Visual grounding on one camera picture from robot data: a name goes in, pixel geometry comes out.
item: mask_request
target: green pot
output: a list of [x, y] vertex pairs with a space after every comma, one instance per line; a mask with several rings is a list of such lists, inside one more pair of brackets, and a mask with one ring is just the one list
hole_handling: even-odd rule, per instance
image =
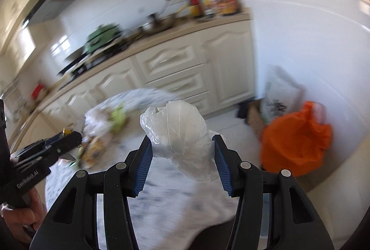
[[84, 52], [92, 53], [109, 41], [117, 38], [120, 34], [120, 30], [115, 24], [111, 23], [106, 26], [100, 25], [95, 32], [87, 37], [87, 42], [84, 45]]

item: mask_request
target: orange plastic bag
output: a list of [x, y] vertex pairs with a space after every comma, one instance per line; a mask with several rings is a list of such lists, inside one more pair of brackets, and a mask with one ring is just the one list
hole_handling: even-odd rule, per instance
[[262, 166], [269, 172], [288, 169], [300, 176], [322, 164], [332, 140], [330, 125], [315, 120], [314, 102], [307, 101], [300, 112], [275, 119], [262, 133]]

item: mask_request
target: table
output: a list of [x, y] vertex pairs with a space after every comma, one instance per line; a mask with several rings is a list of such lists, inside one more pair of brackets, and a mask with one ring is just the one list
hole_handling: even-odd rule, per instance
[[[139, 116], [149, 106], [165, 106], [177, 96], [156, 89], [136, 89], [114, 96], [98, 105], [117, 107], [124, 102], [127, 110], [136, 110], [123, 132], [110, 143], [99, 163], [88, 169], [101, 172], [119, 161], [124, 161], [131, 150], [139, 148], [145, 132]], [[51, 167], [46, 180], [46, 206], [52, 206], [68, 181], [77, 171], [59, 160]], [[176, 170], [169, 159], [153, 158], [142, 192], [128, 198], [131, 219], [140, 250], [186, 249], [203, 229], [229, 221], [235, 216], [237, 199], [228, 197], [219, 179], [195, 182]], [[103, 197], [98, 195], [97, 225], [99, 247], [105, 244]]]

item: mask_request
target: metal screw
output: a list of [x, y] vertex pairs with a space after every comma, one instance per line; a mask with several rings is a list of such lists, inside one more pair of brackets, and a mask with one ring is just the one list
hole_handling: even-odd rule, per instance
[[116, 164], [116, 169], [117, 170], [123, 170], [127, 167], [127, 164], [125, 164], [124, 162], [119, 162]]
[[77, 173], [76, 173], [76, 177], [77, 178], [82, 178], [86, 175], [86, 172], [84, 170], [79, 170]]
[[242, 169], [250, 169], [251, 165], [248, 161], [243, 161], [240, 163]]
[[292, 173], [289, 170], [282, 170], [281, 174], [285, 177], [289, 177]]

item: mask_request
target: human hand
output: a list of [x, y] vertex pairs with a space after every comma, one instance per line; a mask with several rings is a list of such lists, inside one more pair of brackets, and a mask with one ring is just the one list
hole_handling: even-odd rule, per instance
[[5, 205], [1, 209], [1, 215], [14, 237], [24, 243], [30, 243], [31, 238], [24, 231], [23, 225], [32, 225], [32, 228], [36, 231], [47, 213], [36, 188], [33, 187], [28, 194], [31, 198], [29, 208], [11, 209]]

